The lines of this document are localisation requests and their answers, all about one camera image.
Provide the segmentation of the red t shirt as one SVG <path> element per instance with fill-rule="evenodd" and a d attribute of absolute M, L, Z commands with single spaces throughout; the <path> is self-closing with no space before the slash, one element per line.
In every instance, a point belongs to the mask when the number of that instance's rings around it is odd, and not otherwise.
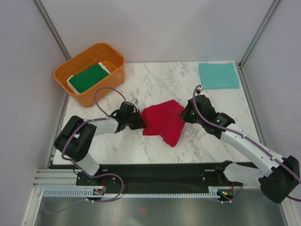
<path fill-rule="evenodd" d="M 180 139 L 185 122 L 180 117 L 184 107 L 174 99 L 152 105 L 141 112 L 146 128 L 144 136 L 161 136 L 163 141 L 175 147 Z"/>

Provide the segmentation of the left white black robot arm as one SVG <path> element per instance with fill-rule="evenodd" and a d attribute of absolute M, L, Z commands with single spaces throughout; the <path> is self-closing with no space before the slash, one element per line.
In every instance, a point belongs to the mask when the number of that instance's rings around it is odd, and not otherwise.
<path fill-rule="evenodd" d="M 125 127 L 131 130 L 146 128 L 140 110 L 129 101 L 123 101 L 118 110 L 105 118 L 84 120 L 72 116 L 55 139 L 54 147 L 61 152 L 63 159 L 84 171 L 91 184 L 99 185 L 103 181 L 103 173 L 89 153 L 92 141 L 100 135 L 121 132 Z"/>

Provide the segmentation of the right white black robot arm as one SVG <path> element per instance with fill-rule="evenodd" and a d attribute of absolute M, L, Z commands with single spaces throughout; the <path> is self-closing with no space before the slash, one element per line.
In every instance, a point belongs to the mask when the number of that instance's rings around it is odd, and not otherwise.
<path fill-rule="evenodd" d="M 180 117 L 187 123 L 200 124 L 208 134 L 234 147 L 256 166 L 252 168 L 225 161 L 215 174 L 218 184 L 224 186 L 231 181 L 259 188 L 274 203 L 289 198 L 300 184 L 300 167 L 296 158 L 291 155 L 285 158 L 254 141 L 233 118 L 216 112 L 205 95 L 190 99 Z"/>

